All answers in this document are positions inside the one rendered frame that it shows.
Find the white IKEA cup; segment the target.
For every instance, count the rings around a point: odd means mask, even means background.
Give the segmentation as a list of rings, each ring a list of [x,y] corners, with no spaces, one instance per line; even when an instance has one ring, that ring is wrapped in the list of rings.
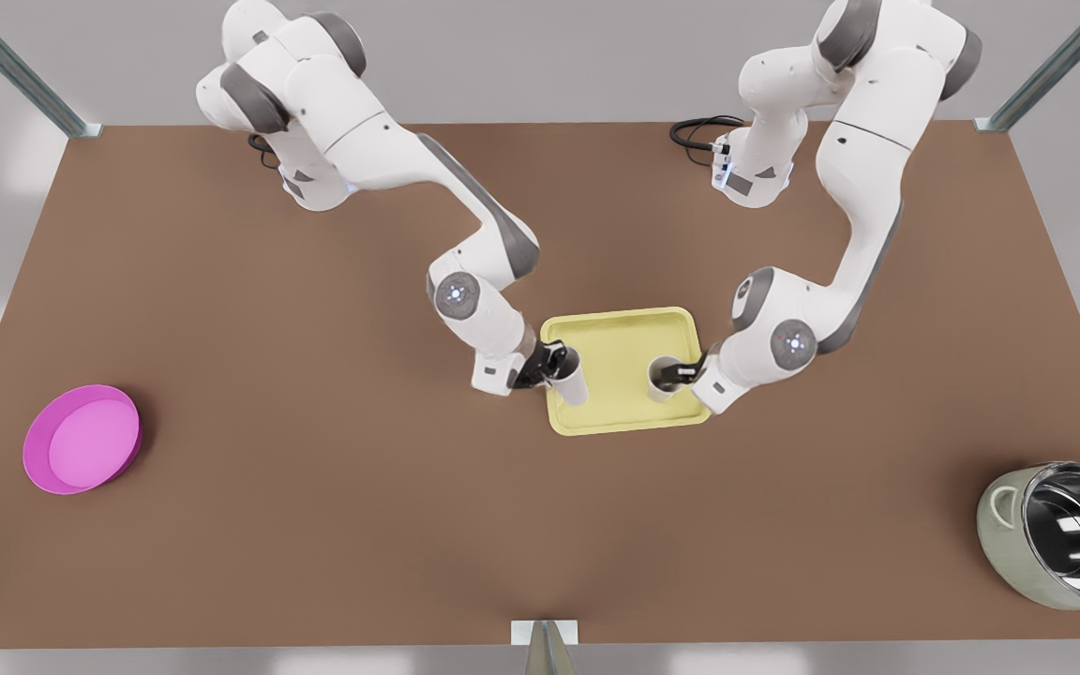
[[[586,375],[581,365],[581,355],[569,346],[553,343],[554,351],[549,359],[546,384],[552,388],[567,406],[582,406],[588,402]]]
[[[681,379],[681,359],[672,355],[654,357],[648,365],[648,397],[656,403],[663,403],[674,394],[681,392],[685,383]]]

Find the grey pot with steel interior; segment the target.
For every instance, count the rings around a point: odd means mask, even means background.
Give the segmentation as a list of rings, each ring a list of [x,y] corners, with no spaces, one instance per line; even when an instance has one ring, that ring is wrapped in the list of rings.
[[[978,543],[994,571],[1029,600],[1080,611],[1080,462],[1008,472],[982,492]]]

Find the silver frame post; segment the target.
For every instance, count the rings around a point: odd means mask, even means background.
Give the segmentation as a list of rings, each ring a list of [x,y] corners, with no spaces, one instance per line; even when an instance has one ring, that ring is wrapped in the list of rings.
[[[1080,63],[1080,24],[1063,39],[1044,63],[1029,75],[993,112],[985,118],[976,118],[973,125],[981,133],[1005,133],[1014,129],[1025,114],[1032,111],[1058,83]]]
[[[19,93],[48,119],[52,121],[60,132],[70,140],[94,140],[102,136],[103,126],[96,123],[86,123],[80,114],[77,114],[59,95],[52,90],[46,82],[39,77],[30,65],[22,60],[21,56],[9,48],[0,36],[0,75],[16,87]]]
[[[578,675],[570,645],[578,645],[578,620],[513,620],[513,646],[527,646],[524,675]]]

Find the pink round bowl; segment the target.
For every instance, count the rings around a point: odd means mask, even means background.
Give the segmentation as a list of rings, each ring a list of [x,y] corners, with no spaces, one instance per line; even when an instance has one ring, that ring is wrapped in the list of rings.
[[[22,445],[22,465],[35,487],[81,494],[120,477],[141,443],[136,402],[109,384],[85,384],[36,415]]]

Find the yellow rectangular tray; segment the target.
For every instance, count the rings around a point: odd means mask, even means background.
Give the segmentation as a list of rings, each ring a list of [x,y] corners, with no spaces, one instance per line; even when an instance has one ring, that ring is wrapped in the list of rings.
[[[687,390],[649,397],[654,359],[696,362],[701,355],[696,321],[681,307],[553,318],[540,337],[561,340],[581,355],[588,402],[571,406],[554,390],[546,392],[549,423],[563,436],[696,426],[711,415]]]

